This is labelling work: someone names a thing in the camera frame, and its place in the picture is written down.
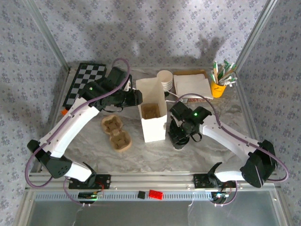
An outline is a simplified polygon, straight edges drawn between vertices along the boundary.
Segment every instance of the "table surface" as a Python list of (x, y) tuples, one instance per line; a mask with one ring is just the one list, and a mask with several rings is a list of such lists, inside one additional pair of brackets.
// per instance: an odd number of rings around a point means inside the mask
[[(62, 106), (72, 79), (75, 75), (74, 68), (71, 69), (66, 82), (64, 94), (60, 101)], [(156, 77), (159, 70), (136, 69), (131, 71), (134, 84), (135, 80)], [(223, 96), (212, 100), (217, 109), (220, 119), (238, 132), (247, 135), (247, 127), (243, 116), (239, 98), (235, 87), (227, 87)], [(202, 106), (212, 112), (207, 103), (188, 104), (194, 109)], [(89, 121), (78, 133), (68, 146), (65, 156), (78, 161), (86, 162), (96, 172), (207, 172), (217, 162), (237, 162), (239, 158), (230, 150), (215, 140), (203, 136), (199, 143), (190, 142), (182, 149), (175, 150), (166, 133), (163, 141), (145, 143), (139, 110), (137, 106), (125, 108), (120, 116), (126, 130), (132, 139), (132, 146), (123, 153), (113, 150), (109, 142), (109, 136), (101, 127), (101, 120), (110, 113), (101, 111), (96, 117)], [(170, 123), (170, 115), (167, 116), (167, 130)]]

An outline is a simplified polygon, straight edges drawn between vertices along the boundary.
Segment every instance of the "chessboard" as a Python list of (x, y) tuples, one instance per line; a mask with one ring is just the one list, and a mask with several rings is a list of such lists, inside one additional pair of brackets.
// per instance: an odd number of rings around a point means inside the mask
[(79, 91), (84, 88), (87, 83), (105, 76), (106, 70), (106, 66), (102, 64), (80, 63), (63, 103), (63, 107), (67, 110), (70, 109), (75, 99), (79, 96)]

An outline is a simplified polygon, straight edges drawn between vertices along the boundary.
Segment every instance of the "red block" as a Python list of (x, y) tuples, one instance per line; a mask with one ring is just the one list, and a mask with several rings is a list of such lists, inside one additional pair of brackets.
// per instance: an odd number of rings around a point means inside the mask
[(157, 192), (154, 190), (150, 190), (149, 192), (149, 197), (154, 198), (154, 199), (163, 199), (163, 192)]

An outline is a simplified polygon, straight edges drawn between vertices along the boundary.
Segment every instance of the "pencil holder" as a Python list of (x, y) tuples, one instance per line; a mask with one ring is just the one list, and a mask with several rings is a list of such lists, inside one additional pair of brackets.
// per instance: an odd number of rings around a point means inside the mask
[(220, 86), (216, 84), (214, 81), (211, 82), (211, 92), (214, 98), (219, 98), (224, 93), (227, 86)]

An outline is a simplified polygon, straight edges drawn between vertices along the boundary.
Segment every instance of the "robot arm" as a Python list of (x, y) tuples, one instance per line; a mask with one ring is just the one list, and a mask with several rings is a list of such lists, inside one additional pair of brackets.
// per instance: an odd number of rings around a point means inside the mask
[[(202, 135), (206, 135), (231, 150), (241, 159), (241, 162), (236, 164), (218, 163), (214, 168), (214, 176), (218, 181), (245, 180), (255, 187), (262, 187), (275, 170), (276, 162), (273, 159), (226, 133), (217, 124), (215, 116), (205, 108), (198, 107), (193, 111), (182, 102), (178, 102), (170, 109), (170, 113), (172, 122), (168, 135), (176, 149), (183, 148), (189, 142), (190, 137), (196, 141), (194, 138), (196, 134), (200, 136), (200, 140)], [(265, 140), (259, 143), (255, 139), (238, 133), (224, 123), (221, 125), (232, 134), (249, 143), (258, 144), (275, 155), (273, 145), (269, 141)]]
[(31, 140), (27, 147), (34, 152), (40, 146), (43, 148), (36, 154), (36, 158), (45, 166), (53, 178), (62, 176), (77, 179), (88, 187), (94, 183), (96, 173), (88, 165), (73, 162), (64, 156), (65, 150), (80, 132), (80, 130), (106, 106), (116, 107), (136, 106), (142, 103), (142, 93), (139, 90), (118, 90), (111, 96), (82, 107), (73, 114), (73, 111), (85, 102), (99, 97), (116, 88), (125, 78), (126, 72), (113, 67), (107, 78), (101, 78), (84, 86), (68, 113), (56, 126), (39, 141)]

